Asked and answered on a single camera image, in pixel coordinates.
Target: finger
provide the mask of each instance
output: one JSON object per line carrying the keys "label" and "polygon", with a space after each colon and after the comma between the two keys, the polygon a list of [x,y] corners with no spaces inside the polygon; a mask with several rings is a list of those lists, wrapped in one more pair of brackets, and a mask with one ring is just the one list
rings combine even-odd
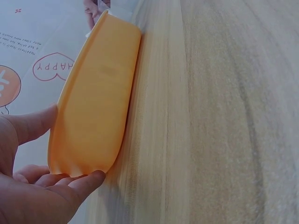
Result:
{"label": "finger", "polygon": [[86,14],[86,18],[87,18],[88,26],[89,26],[90,30],[92,30],[94,27],[94,21],[93,21],[92,14]]}
{"label": "finger", "polygon": [[95,18],[99,14],[98,8],[94,8],[92,10],[92,14],[93,14],[93,18]]}
{"label": "finger", "polygon": [[78,195],[82,203],[93,191],[95,191],[104,181],[106,175],[102,171],[94,171],[88,176],[79,178],[69,184],[69,187]]}
{"label": "finger", "polygon": [[92,14],[92,12],[90,11],[89,8],[85,8],[85,11],[84,11],[86,14]]}
{"label": "finger", "polygon": [[63,178],[60,181],[58,181],[56,183],[56,185],[69,185],[72,181],[79,179],[79,178],[81,178],[81,177],[80,176],[79,177],[66,177],[66,178]]}
{"label": "finger", "polygon": [[50,173],[47,166],[27,165],[14,173],[13,177],[22,175],[28,183],[35,183],[41,176]]}
{"label": "finger", "polygon": [[63,178],[69,177],[67,174],[46,174],[41,176],[36,182],[35,185],[46,188],[56,184]]}
{"label": "finger", "polygon": [[72,181],[69,185],[55,184],[46,189],[59,194],[68,202],[69,207],[65,208],[68,211],[66,215],[72,217],[82,202],[103,183],[104,179],[105,173],[95,171]]}
{"label": "finger", "polygon": [[57,106],[54,105],[46,110],[26,115],[5,115],[15,128],[19,145],[35,140],[45,134],[55,122]]}
{"label": "finger", "polygon": [[26,177],[24,177],[22,174],[14,174],[13,178],[16,181],[22,182],[22,183],[29,183],[28,180],[26,179]]}

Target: white paper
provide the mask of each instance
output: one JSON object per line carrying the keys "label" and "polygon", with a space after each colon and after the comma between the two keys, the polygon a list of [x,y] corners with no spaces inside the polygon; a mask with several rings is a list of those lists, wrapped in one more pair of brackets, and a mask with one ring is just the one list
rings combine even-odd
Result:
{"label": "white paper", "polygon": [[140,0],[112,0],[111,11],[118,18],[131,22],[133,12]]}
{"label": "white paper", "polygon": [[[82,0],[0,0],[0,113],[56,103],[89,31]],[[49,133],[19,147],[14,170],[47,165]],[[86,202],[72,219],[85,223]]]}

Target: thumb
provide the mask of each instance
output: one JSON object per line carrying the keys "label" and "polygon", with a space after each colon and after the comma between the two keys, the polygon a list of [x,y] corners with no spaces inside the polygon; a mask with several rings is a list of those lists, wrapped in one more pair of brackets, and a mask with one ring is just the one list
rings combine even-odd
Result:
{"label": "thumb", "polygon": [[93,18],[95,18],[99,14],[99,10],[97,7],[93,7],[93,9],[91,11],[93,14]]}

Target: wooden surface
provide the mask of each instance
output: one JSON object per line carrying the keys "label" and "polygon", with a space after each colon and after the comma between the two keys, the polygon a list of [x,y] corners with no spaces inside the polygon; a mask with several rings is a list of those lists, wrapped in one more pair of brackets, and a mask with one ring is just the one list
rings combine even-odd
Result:
{"label": "wooden surface", "polygon": [[123,148],[99,224],[294,224],[298,0],[146,0]]}

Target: orange plastic object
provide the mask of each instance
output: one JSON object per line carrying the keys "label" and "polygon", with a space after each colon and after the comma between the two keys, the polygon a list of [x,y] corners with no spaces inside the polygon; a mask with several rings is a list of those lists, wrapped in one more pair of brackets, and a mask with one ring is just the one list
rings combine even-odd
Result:
{"label": "orange plastic object", "polygon": [[51,173],[107,172],[120,150],[141,32],[105,11],[83,46],[50,132]]}

